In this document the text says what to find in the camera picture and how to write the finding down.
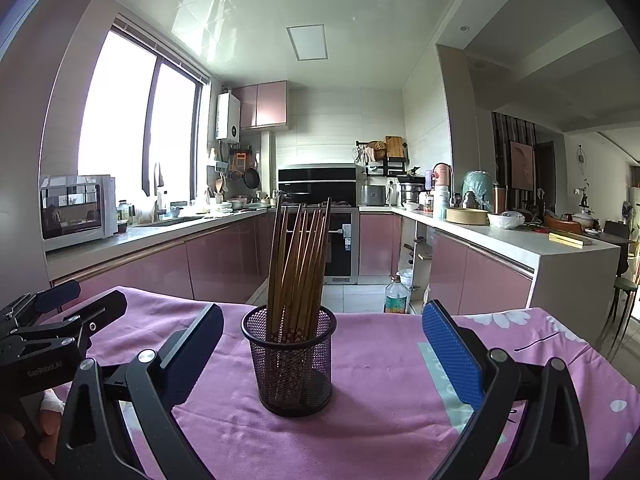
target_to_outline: white flower print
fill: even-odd
[[[524,310],[507,310],[506,312],[496,312],[495,314],[473,314],[472,316],[465,317],[473,319],[476,323],[485,326],[495,321],[496,325],[500,328],[508,328],[511,323],[526,325],[527,319],[529,319],[531,315]]]
[[[612,412],[614,413],[621,412],[626,408],[626,400],[620,400],[620,399],[612,400],[609,406]]]
[[[562,334],[564,334],[564,337],[567,338],[569,341],[575,341],[577,343],[586,343],[586,341],[584,339],[578,337],[573,332],[571,332],[571,330],[569,330],[562,323],[560,323],[555,317],[546,316],[546,320],[549,323],[553,324],[554,329],[556,329],[558,332],[561,332]]]

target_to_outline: bottle label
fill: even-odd
[[[385,312],[391,314],[406,313],[406,296],[404,298],[390,298],[385,296]]]

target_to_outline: pink tablecloth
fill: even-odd
[[[88,352],[102,365],[158,349],[205,304],[119,289],[127,297],[127,313],[95,335]],[[420,317],[397,314],[337,314],[331,402],[305,418],[273,415],[258,400],[249,344],[240,330],[250,307],[220,307],[224,335],[190,398],[174,408],[184,434],[218,480],[427,479],[470,416],[439,371]],[[544,364],[558,356],[567,362],[586,424],[591,479],[603,478],[640,426],[636,389],[541,309],[456,322],[517,361]],[[514,422],[507,423],[484,478],[498,473],[513,441],[522,406],[514,408]],[[162,478],[142,450],[135,425],[130,427],[147,474]]]

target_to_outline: orange chair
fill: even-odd
[[[545,216],[543,224],[549,229],[559,229],[561,231],[567,231],[575,235],[582,234],[582,226],[579,222],[566,222],[564,220],[557,220],[552,216]]]

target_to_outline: white peninsula counter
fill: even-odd
[[[596,341],[613,296],[618,246],[594,240],[574,248],[543,233],[453,224],[399,207],[360,211],[392,212],[423,226],[417,233],[431,246],[429,298],[450,314],[540,307],[589,343]],[[414,266],[414,285],[420,279]]]

